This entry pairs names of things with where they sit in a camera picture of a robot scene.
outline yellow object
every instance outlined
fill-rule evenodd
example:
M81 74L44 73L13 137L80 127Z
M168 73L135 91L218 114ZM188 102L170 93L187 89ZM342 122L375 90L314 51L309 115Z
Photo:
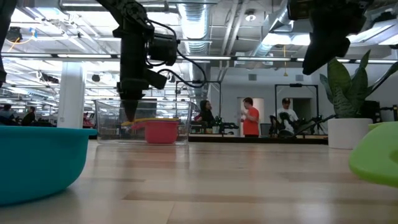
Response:
M134 123L144 122L144 121L179 121L179 120L180 119L178 118L139 118L133 122L130 121L123 122L121 126L131 126Z

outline potted plant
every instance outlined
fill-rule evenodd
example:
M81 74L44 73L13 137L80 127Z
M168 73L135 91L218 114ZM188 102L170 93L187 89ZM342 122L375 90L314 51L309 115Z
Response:
M320 75L327 97L333 104L336 119L328 121L329 147L352 149L368 133L371 119L359 118L359 110L366 97L373 93L393 73L398 71L398 62L373 85L368 86L366 66L370 50L362 57L358 69L351 77L345 66L333 59L328 63L328 76Z

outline ceiling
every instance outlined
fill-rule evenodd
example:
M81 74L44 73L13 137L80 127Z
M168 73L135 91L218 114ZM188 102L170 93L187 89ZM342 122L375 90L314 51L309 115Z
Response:
M105 11L102 7L96 6L96 1L92 0L62 0L57 1L21 1L21 5L16 9L12 17L11 26L21 27L22 40L18 44L6 41L2 48L2 52L17 53L46 53L46 54L120 54L120 40L112 36L112 31L117 28L118 24L112 15ZM179 9L178 3L196 2L207 3L209 8L208 35L200 40L187 39L189 36L187 30L182 29L182 15L170 12L153 11L154 6L162 9L164 1L139 1L146 6L149 19L163 24L167 24L173 28L178 38L182 40L179 48L185 55L188 55L187 46L193 42L208 42L208 55L235 55L250 54L263 41L266 17L278 13L281 7L281 0L169 0L169 7ZM376 1L374 10L381 7L389 6L390 1ZM245 20L245 12L253 9L256 19L253 21ZM229 37L225 38L228 32L228 24L231 21L231 30ZM164 28L155 27L156 32L166 33ZM388 39L396 33L390 33ZM287 44L271 46L268 56L274 57L303 57L307 47L305 45ZM350 48L347 58L360 58L368 49L372 49L371 58L384 58L391 54L387 45L372 44L353 44ZM21 58L4 58L5 69L8 72L7 82L13 85L24 85L24 88L3 88L3 96L15 97L27 96L47 100L53 100L55 103L59 97L59 85L40 81L40 73L51 75L61 81L62 62L53 60L23 60ZM96 98L113 98L117 97L114 89L116 82L119 81L119 62L84 62L87 70L87 90L86 90L86 106L92 105L93 99ZM218 62L211 62L211 77L217 77L219 70ZM247 75L249 73L256 74L272 74L259 77L261 82L265 84L270 82L290 82L295 79L300 70L293 69L301 67L300 63L284 63L274 62L272 65L265 67L256 67L258 69L248 70L243 65L238 68L231 64L223 80L228 83L245 83L247 85L255 85L249 82ZM284 67L287 67L288 73L291 73L291 80L284 77ZM186 62L176 63L171 69L181 74L185 79L192 77L190 75L189 64ZM100 82L94 82L91 77L99 75ZM174 96L173 88L175 83L168 83L165 91L151 94L148 96L158 98L172 98ZM192 91L183 90L181 98L189 100Z

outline teal bowl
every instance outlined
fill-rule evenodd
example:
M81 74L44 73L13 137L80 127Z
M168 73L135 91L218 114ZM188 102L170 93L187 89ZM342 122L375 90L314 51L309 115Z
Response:
M0 126L0 205L45 197L81 174L95 129Z

